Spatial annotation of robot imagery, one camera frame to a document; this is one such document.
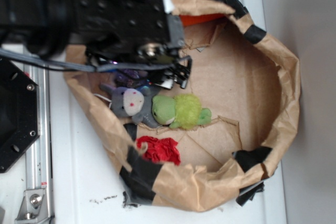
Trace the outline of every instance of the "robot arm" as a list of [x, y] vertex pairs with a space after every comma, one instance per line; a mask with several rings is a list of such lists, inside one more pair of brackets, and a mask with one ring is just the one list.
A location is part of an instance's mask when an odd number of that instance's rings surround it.
[[186, 86], [191, 61], [180, 65], [178, 53], [183, 26], [163, 0], [0, 0], [0, 10], [0, 45], [22, 43], [48, 59], [68, 44], [82, 44], [105, 63], [170, 66], [154, 82]]

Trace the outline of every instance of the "white wall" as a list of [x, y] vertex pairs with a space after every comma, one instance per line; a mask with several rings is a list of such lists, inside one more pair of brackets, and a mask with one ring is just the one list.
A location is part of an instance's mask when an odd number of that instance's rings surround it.
[[267, 31], [298, 55], [298, 136], [282, 161], [289, 224], [336, 223], [336, 0], [263, 0]]

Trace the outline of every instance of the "gray plush toy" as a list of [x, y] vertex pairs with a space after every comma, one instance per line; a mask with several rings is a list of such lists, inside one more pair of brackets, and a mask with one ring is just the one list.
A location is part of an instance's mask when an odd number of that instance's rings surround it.
[[115, 88], [106, 83], [100, 89], [112, 98], [111, 110], [119, 118], [132, 117], [134, 123], [144, 123], [151, 128], [161, 126], [152, 115], [152, 98], [160, 91], [157, 86], [144, 86], [138, 89]]

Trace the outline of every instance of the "brown paper bag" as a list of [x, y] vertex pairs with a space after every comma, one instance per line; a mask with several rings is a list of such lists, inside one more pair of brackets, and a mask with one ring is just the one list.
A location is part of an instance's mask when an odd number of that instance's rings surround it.
[[[206, 211], [251, 188], [257, 191], [260, 181], [274, 173], [297, 133], [299, 61], [256, 27], [246, 9], [239, 13], [215, 0], [172, 2], [175, 15], [223, 14], [185, 28], [182, 53], [193, 58], [190, 82], [185, 90], [176, 86], [162, 91], [171, 97], [197, 95], [212, 111], [211, 124], [190, 131], [142, 124], [137, 133], [133, 129], [137, 137], [175, 139], [180, 166], [143, 160], [123, 126], [127, 121], [119, 120], [93, 95], [107, 97], [98, 85], [112, 81], [113, 74], [68, 72], [65, 79], [120, 174], [129, 200]], [[200, 52], [199, 47], [206, 48]], [[69, 47], [67, 60], [83, 63], [84, 53], [83, 46]]]

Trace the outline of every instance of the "yellow-green fuzzy toy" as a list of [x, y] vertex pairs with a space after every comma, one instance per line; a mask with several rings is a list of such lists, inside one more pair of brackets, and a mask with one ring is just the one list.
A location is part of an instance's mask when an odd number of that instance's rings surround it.
[[193, 94], [178, 94], [176, 101], [175, 121], [181, 124], [181, 128], [189, 130], [197, 125], [202, 105], [199, 98]]

